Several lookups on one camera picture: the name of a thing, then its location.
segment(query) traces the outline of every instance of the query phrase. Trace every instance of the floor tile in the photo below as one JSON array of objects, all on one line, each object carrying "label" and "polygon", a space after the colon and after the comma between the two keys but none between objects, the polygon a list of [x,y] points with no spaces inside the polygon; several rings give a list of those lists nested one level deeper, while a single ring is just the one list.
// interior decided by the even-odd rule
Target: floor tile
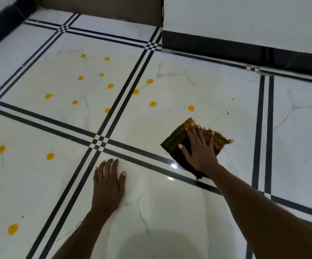
[{"label": "floor tile", "polygon": [[26,257],[86,150],[0,116],[0,258]]},{"label": "floor tile", "polygon": [[96,133],[142,52],[64,34],[3,101]]},{"label": "floor tile", "polygon": [[312,208],[312,83],[275,77],[272,195]]},{"label": "floor tile", "polygon": [[[101,153],[94,166],[110,157]],[[246,241],[222,196],[127,161],[119,162],[122,170],[122,206],[102,229],[92,258],[243,258]],[[89,211],[92,173],[47,258]]]},{"label": "floor tile", "polygon": [[160,144],[192,117],[235,140],[219,161],[251,183],[259,81],[254,72],[155,52],[110,138],[171,158]]},{"label": "floor tile", "polygon": [[145,24],[130,23],[89,15],[81,15],[78,20],[73,23],[72,27],[138,39],[145,42],[149,41],[156,29],[155,26],[147,26]]},{"label": "floor tile", "polygon": [[73,13],[57,11],[52,9],[40,9],[29,17],[32,20],[45,21],[49,23],[64,24]]},{"label": "floor tile", "polygon": [[0,86],[20,68],[54,32],[44,28],[19,26],[0,42]]}]

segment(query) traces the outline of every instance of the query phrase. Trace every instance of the liquid spill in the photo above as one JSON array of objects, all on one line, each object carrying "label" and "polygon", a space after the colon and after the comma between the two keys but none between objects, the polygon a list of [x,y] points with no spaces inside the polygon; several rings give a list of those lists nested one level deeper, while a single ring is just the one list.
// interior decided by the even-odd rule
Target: liquid spill
[{"label": "liquid spill", "polygon": [[6,146],[0,146],[0,154],[2,154],[6,150]]},{"label": "liquid spill", "polygon": [[51,159],[53,159],[53,158],[54,158],[54,156],[55,156],[55,154],[54,154],[54,153],[49,153],[49,154],[47,154],[47,160],[51,160]]},{"label": "liquid spill", "polygon": [[12,224],[7,230],[8,235],[14,235],[16,231],[18,230],[18,227],[19,225],[17,225],[16,223]]}]

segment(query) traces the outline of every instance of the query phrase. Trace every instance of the yellow spot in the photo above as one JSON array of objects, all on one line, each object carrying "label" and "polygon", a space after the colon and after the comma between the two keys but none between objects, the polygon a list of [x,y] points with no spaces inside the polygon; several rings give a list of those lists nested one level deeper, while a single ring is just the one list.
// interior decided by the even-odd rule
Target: yellow spot
[{"label": "yellow spot", "polygon": [[53,159],[53,158],[54,158],[54,156],[55,156],[55,154],[54,154],[54,153],[49,153],[49,154],[47,154],[47,160],[51,160],[51,159]]},{"label": "yellow spot", "polygon": [[0,146],[0,154],[2,154],[6,150],[6,146]]},{"label": "yellow spot", "polygon": [[12,224],[7,230],[8,235],[14,235],[15,232],[18,230],[18,227],[19,225],[17,225],[16,223]]}]

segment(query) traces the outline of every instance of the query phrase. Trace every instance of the cloth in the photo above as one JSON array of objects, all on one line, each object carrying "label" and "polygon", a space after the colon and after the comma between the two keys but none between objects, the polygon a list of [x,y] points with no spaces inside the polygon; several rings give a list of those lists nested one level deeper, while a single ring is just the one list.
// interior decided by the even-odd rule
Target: cloth
[{"label": "cloth", "polygon": [[[189,154],[191,154],[191,143],[190,140],[185,132],[185,128],[188,130],[191,130],[191,123],[195,123],[195,121],[192,118],[188,118],[183,124],[181,124],[178,128],[174,130],[174,132],[171,133],[171,135],[163,141],[161,146],[163,149],[167,151],[173,157],[173,159],[182,166],[185,170],[193,173],[197,179],[203,178],[207,176],[197,171],[190,165],[186,158],[184,157],[183,153],[180,151],[178,144],[182,144],[184,147],[186,147]],[[210,137],[212,134],[212,130],[206,130],[204,127],[202,127],[202,133],[205,138],[206,144],[209,145]],[[227,140],[225,137],[221,135],[219,132],[214,132],[214,151],[215,155],[217,156],[219,152],[222,150],[223,146],[226,144],[232,143],[234,140],[230,139]]]}]

